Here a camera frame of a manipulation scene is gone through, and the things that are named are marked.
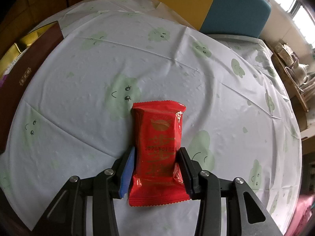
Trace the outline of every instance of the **metal bolt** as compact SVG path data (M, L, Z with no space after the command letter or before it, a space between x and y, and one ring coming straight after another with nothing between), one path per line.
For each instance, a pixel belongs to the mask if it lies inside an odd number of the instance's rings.
M110 175L114 174L114 170L112 170L112 169L106 169L106 170L104 171L104 173L105 173L105 175L110 176Z
M242 179L241 177L235 178L235 181L236 181L238 184L244 183L244 179Z
M77 177L77 176L72 176L72 177L70 177L70 179L69 179L69 181L71 182L71 183L75 183L76 181L78 181L79 180L79 178Z
M202 175L202 176L209 176L210 172L208 170L201 170L200 171L200 175Z

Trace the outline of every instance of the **white tablecloth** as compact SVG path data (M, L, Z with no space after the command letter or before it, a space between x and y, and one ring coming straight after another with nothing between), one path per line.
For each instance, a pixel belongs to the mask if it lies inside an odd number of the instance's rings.
M156 17L158 6L175 16ZM134 102L175 100L187 107L182 146L191 158L220 178L244 178L286 231L301 141L270 51L254 38L216 41L178 18L155 0L86 0L42 23L59 20L65 39L24 93L0 156L1 188L30 229L70 176L95 176L122 155ZM122 236L193 235L198 210L192 200L115 200Z

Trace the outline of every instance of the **blue gripper pad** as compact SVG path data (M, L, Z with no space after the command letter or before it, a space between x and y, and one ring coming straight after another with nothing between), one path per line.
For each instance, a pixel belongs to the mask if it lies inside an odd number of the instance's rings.
M120 189L119 196L122 198L126 192L128 192L128 188L130 185L133 168L134 168L134 147L130 151L130 155L125 165L125 169L122 172L121 181L120 181Z

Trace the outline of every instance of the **chair backrest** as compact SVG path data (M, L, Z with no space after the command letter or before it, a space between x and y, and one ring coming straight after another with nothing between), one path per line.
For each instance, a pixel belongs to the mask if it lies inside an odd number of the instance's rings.
M266 0L213 0L200 32L258 38L270 12Z

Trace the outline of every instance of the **red snack package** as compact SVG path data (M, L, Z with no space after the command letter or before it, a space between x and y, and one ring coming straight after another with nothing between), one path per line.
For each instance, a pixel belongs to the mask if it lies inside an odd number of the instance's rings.
M181 147L183 104L175 101L134 103L137 150L130 206L154 206L190 199L175 157Z

